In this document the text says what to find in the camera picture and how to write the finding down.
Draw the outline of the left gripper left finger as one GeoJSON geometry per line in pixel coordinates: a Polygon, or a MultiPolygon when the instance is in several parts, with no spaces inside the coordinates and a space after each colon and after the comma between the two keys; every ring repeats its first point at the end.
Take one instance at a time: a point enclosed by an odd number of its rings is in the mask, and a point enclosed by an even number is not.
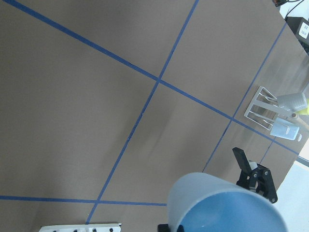
{"type": "Polygon", "coordinates": [[[159,224],[157,226],[157,232],[170,232],[170,228],[168,224],[159,224]]]}

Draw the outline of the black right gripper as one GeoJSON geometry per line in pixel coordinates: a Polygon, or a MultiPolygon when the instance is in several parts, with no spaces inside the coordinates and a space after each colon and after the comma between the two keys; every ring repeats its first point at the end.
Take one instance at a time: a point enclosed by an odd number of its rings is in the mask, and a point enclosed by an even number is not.
{"type": "Polygon", "coordinates": [[[258,163],[249,163],[244,150],[238,147],[234,147],[232,151],[241,169],[239,180],[236,184],[261,195],[271,203],[276,203],[278,196],[270,169],[258,163]]]}

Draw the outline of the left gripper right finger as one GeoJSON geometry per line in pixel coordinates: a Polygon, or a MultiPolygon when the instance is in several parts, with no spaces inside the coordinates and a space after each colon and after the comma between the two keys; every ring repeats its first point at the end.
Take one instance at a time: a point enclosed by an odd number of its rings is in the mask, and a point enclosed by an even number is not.
{"type": "Polygon", "coordinates": [[[179,226],[178,226],[177,232],[184,232],[184,227],[183,227],[183,225],[179,225],[179,226]]]}

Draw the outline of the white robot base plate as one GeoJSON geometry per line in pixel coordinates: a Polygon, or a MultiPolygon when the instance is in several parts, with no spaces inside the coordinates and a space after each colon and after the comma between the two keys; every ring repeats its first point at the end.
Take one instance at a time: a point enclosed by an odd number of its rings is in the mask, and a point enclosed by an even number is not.
{"type": "Polygon", "coordinates": [[[52,225],[41,227],[39,232],[120,232],[122,223],[52,225]]]}

